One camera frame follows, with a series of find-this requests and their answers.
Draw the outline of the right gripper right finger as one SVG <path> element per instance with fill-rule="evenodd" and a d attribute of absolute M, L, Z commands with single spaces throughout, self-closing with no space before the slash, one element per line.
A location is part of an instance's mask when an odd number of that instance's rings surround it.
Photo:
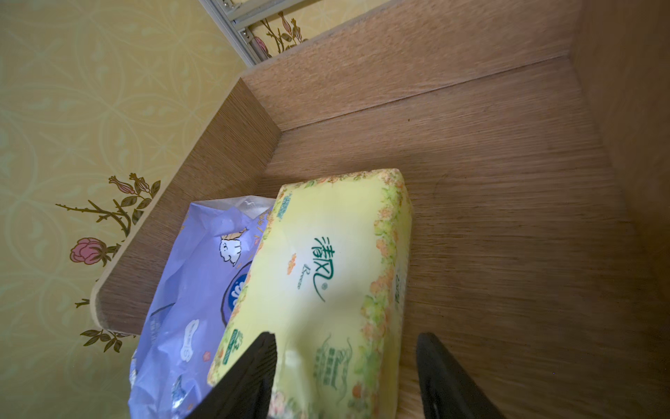
<path fill-rule="evenodd" d="M 502 412 L 433 333 L 419 334 L 416 363 L 425 417 L 504 419 Z"/>

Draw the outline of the yellow green tissue pack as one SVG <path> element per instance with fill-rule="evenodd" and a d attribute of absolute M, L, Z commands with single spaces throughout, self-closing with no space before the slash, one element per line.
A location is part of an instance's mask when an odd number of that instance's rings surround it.
<path fill-rule="evenodd" d="M 209 384 L 268 332 L 270 417 L 395 417 L 412 216 L 398 169 L 284 185 Z"/>

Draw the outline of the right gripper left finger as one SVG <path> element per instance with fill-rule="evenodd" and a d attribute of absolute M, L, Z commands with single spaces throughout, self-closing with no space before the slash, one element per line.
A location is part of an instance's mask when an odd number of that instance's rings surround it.
<path fill-rule="evenodd" d="M 265 419 L 277 367 L 275 335 L 258 335 L 188 419 Z"/>

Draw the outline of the purple tissue pack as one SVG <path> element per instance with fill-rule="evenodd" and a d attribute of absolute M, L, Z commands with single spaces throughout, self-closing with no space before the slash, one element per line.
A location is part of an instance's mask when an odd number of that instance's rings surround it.
<path fill-rule="evenodd" d="M 241 297 L 274 201 L 194 202 L 174 241 L 130 367 L 132 418 L 185 418 Z"/>

